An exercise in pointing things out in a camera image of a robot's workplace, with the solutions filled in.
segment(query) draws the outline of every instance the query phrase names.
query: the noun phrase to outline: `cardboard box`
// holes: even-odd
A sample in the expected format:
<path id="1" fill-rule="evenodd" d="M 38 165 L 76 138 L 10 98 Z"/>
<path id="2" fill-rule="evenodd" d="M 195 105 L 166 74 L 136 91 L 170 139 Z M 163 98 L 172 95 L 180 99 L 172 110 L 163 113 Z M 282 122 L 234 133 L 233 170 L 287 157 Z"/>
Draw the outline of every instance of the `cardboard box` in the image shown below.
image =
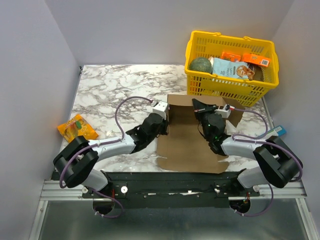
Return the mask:
<path id="1" fill-rule="evenodd" d="M 221 161 L 225 156 L 214 154 L 208 142 L 198 131 L 192 99 L 205 104 L 224 106 L 230 104 L 238 109 L 245 109 L 234 99 L 218 96 L 194 96 L 168 94 L 168 135 L 161 135 L 157 141 L 156 152 L 159 167 L 180 172 L 215 173 L 224 172 L 229 163 Z M 237 127 L 243 112 L 233 111 L 228 120 Z"/>

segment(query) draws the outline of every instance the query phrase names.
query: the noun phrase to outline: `orange snack bag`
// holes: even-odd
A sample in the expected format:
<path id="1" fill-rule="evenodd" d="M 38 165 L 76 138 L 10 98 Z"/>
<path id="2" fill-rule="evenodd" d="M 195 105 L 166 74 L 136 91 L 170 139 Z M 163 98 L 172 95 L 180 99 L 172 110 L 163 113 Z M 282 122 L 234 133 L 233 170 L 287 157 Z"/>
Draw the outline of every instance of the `orange snack bag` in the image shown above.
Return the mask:
<path id="1" fill-rule="evenodd" d="M 259 56 L 255 54 L 246 53 L 242 56 L 242 61 L 251 64 L 257 64 L 263 67 L 268 67 L 270 63 L 270 58 L 265 56 Z"/>
<path id="2" fill-rule="evenodd" d="M 77 114 L 66 123 L 59 125 L 57 129 L 68 143 L 78 136 L 84 136 L 86 140 L 95 140 L 99 136 L 80 114 Z"/>
<path id="3" fill-rule="evenodd" d="M 241 59 L 241 56 L 232 54 L 232 53 L 222 52 L 221 59 L 231 61 L 231 62 L 236 62 L 236 61 L 239 62 Z"/>

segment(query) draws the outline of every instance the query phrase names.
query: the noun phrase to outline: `white marble surface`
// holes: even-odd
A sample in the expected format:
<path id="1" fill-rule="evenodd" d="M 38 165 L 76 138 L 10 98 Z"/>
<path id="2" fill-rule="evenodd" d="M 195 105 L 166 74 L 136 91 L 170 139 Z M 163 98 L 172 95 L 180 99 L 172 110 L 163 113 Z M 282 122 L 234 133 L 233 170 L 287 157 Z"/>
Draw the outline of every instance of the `white marble surface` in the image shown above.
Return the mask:
<path id="1" fill-rule="evenodd" d="M 98 139 L 120 136 L 115 120 L 115 109 L 121 100 L 143 96 L 166 101 L 167 94 L 186 94 L 187 81 L 183 65 L 86 65 L 80 78 L 71 117 L 81 114 L 99 134 Z M 251 108 L 266 116 L 262 101 Z M 131 100 L 120 109 L 118 119 L 124 131 L 141 124 L 152 107 L 143 100 Z M 250 113 L 244 113 L 235 129 L 228 121 L 228 134 L 260 135 L 264 123 Z M 108 172 L 160 172 L 157 166 L 157 142 L 146 149 L 129 155 L 118 155 L 101 160 L 95 169 Z M 255 160 L 229 156 L 227 171 L 258 166 Z"/>

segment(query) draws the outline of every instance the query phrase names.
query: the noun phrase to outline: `yellow plastic basket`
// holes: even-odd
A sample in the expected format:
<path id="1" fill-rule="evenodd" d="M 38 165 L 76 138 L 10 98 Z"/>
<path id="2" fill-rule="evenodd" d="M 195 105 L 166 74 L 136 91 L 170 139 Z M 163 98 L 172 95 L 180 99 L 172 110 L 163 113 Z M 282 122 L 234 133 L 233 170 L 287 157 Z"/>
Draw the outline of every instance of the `yellow plastic basket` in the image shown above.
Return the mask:
<path id="1" fill-rule="evenodd" d="M 222 52 L 237 55 L 256 54 L 270 58 L 268 67 L 261 67 L 264 81 L 236 79 L 206 72 L 191 71 L 189 64 L 197 57 L 220 58 Z M 279 63 L 272 41 L 232 37 L 220 32 L 193 31 L 185 51 L 184 72 L 187 75 L 187 94 L 210 95 L 236 99 L 251 107 L 270 89 L 279 84 Z"/>

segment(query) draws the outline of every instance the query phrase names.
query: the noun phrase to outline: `green melon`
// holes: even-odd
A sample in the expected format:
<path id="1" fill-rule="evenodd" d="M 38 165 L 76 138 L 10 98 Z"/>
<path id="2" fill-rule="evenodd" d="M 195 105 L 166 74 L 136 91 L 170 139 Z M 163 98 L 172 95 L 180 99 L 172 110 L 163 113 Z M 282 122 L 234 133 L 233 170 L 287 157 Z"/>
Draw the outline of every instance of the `green melon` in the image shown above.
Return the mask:
<path id="1" fill-rule="evenodd" d="M 189 65 L 189 70 L 211 74 L 212 65 L 209 59 L 200 56 L 192 60 L 192 62 Z"/>

